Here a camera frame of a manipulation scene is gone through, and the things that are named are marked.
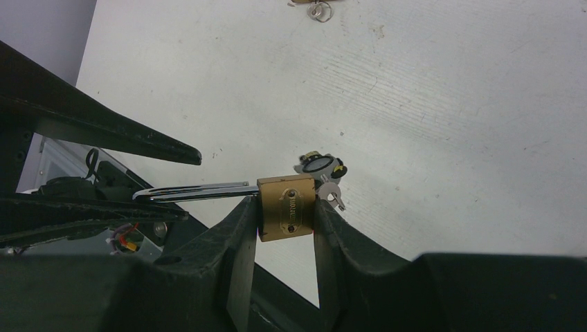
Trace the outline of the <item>small brass padlock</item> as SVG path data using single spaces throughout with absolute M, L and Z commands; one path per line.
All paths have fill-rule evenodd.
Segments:
M 141 203 L 179 203 L 253 196 L 260 206 L 259 238 L 263 242 L 301 237 L 314 231 L 315 180 L 308 174 L 260 178 L 248 182 L 160 187 L 137 191 Z

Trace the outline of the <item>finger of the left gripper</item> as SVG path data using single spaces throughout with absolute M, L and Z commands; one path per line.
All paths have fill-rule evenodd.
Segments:
M 1 194 L 1 247 L 26 247 L 126 223 L 184 222 L 184 210 L 38 194 Z
M 201 152 L 112 111 L 6 43 L 1 43 L 1 126 L 175 163 Z

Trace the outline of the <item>large brass padlock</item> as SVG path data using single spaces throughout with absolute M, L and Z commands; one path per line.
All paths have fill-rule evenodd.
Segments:
M 333 0 L 291 0 L 292 3 L 315 3 L 321 1 L 333 1 Z

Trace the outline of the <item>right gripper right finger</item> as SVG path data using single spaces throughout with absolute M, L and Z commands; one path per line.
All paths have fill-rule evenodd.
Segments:
M 585 331 L 586 260 L 425 253 L 409 261 L 315 205 L 324 331 Z

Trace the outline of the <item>small padlock key charm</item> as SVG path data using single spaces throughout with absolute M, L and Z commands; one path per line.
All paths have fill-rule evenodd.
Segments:
M 293 170 L 298 174 L 309 174 L 315 180 L 316 194 L 321 200 L 327 201 L 340 211 L 346 209 L 339 184 L 347 174 L 348 168 L 340 158 L 310 151 L 299 157 L 299 162 L 293 166 Z

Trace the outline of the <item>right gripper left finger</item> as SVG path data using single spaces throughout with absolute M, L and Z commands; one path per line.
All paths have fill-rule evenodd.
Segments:
M 153 262 L 132 256 L 1 259 L 2 331 L 245 331 L 258 203 Z

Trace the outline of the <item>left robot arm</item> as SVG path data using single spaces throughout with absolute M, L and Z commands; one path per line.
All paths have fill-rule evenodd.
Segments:
M 87 146 L 81 175 L 59 176 L 30 194 L 18 192 L 35 134 Z M 188 213 L 175 205 L 133 202 L 146 183 L 106 160 L 103 148 L 188 165 L 202 162 L 198 149 L 112 111 L 2 44 L 1 246 L 83 239 L 119 226 L 162 246 L 169 226 L 187 221 Z

